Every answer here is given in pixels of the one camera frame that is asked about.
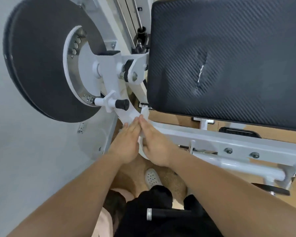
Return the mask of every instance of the black padded seat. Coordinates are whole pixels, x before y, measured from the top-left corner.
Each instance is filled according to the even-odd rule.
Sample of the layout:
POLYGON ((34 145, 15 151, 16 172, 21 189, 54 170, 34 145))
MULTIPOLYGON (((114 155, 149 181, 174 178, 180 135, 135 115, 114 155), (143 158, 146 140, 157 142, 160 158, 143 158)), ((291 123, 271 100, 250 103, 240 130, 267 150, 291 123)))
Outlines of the black padded seat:
POLYGON ((151 18, 152 108, 296 130, 296 0, 162 0, 151 18))

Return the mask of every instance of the black weight plate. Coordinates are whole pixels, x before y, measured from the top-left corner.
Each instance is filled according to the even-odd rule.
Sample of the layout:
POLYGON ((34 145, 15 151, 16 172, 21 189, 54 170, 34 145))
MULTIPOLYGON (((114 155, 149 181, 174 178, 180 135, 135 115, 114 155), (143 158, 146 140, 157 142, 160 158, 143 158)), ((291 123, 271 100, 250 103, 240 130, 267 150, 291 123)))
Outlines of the black weight plate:
POLYGON ((100 108, 81 103, 65 78, 62 56, 68 33, 82 26, 94 54, 106 51, 93 21, 70 0, 24 0, 4 32, 4 55, 11 79, 36 110, 64 122, 81 122, 100 108))
POLYGON ((153 3, 147 99, 157 111, 296 130, 296 0, 153 3))

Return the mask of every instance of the white metal frame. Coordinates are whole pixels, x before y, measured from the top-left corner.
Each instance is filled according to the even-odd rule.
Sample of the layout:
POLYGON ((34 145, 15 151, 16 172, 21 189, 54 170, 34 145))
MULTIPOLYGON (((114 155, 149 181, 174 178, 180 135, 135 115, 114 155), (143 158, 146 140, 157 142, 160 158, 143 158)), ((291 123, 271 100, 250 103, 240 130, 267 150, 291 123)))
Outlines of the white metal frame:
MULTIPOLYGON (((111 19, 110 25, 115 25, 113 19, 111 19)), ((133 85, 134 89, 136 89, 135 86, 140 87, 142 85, 142 73, 145 71, 146 57, 142 55, 129 55, 129 53, 124 52, 115 55, 94 55, 92 59, 96 63, 93 65, 98 67, 98 71, 91 78, 95 78, 95 76, 103 78, 106 92, 109 93, 109 97, 106 98, 107 103, 109 98, 114 100, 128 99, 126 83, 120 78, 122 66, 127 60, 138 59, 137 62, 134 62, 132 68, 136 69, 136 72, 141 73, 140 78, 133 81, 131 85, 133 85)), ((142 92, 139 95, 136 92, 135 94, 140 102, 146 103, 145 94, 142 92)), ((107 108, 107 110, 115 111, 122 123, 130 123, 135 117, 140 115, 132 105, 130 105, 127 111, 116 109, 112 105, 108 107, 109 109, 107 108)), ((147 106, 142 108, 142 113, 148 119, 149 110, 147 106)), ((290 187, 292 180, 296 176, 296 144, 294 143, 207 131, 205 126, 201 129, 193 129, 153 121, 150 121, 150 123, 161 133, 168 136, 175 144, 189 147, 191 154, 222 168, 259 175, 264 178, 265 183, 273 185, 276 181, 280 187, 285 189, 290 187), (204 150, 212 151, 216 154, 206 154, 204 150), (275 168, 250 163, 250 159, 254 158, 277 163, 278 165, 275 168)), ((142 137, 138 141, 141 144, 140 154, 145 157, 142 152, 142 137)))

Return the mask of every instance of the wooden floor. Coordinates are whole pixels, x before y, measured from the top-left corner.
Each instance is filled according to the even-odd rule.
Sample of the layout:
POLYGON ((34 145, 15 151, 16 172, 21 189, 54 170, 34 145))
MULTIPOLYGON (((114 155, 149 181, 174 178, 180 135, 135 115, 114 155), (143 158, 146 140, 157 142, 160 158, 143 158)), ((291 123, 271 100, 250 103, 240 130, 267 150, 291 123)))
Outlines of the wooden floor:
MULTIPOLYGON (((149 119, 161 123, 169 123, 180 126, 199 128, 199 122, 192 121, 190 117, 186 116, 176 116, 171 114, 160 113, 157 111, 150 111, 149 119)), ((225 126, 225 122, 216 121, 215 124, 208 125, 208 130, 218 131, 218 129, 223 126, 225 126)), ((118 121, 115 134, 118 133, 118 130, 121 127, 122 124, 120 121, 118 121)), ((261 135, 262 138, 296 143, 295 131, 286 131, 268 127, 249 125, 246 126, 246 129, 256 131, 261 135)), ((259 164, 262 163, 268 166, 276 166, 276 164, 274 163, 268 163, 264 161, 253 160, 253 162, 258 162, 259 164)), ((172 192, 174 198, 173 207, 181 209, 183 199, 186 196, 186 186, 183 180, 169 168, 156 166, 152 164, 149 160, 146 160, 143 157, 141 157, 140 155, 138 155, 138 157, 133 162, 121 167, 112 183, 112 188, 123 188, 130 191, 134 196, 138 196, 142 191, 148 190, 145 184, 144 174, 145 171, 151 167, 155 168, 155 170, 158 172, 160 176, 163 185, 169 188, 172 192)), ((263 183, 263 179, 255 175, 248 175, 239 172, 232 173, 248 182, 263 183)), ((296 180, 292 184, 290 192, 290 197, 280 195, 277 195, 277 197, 296 207, 296 180)))

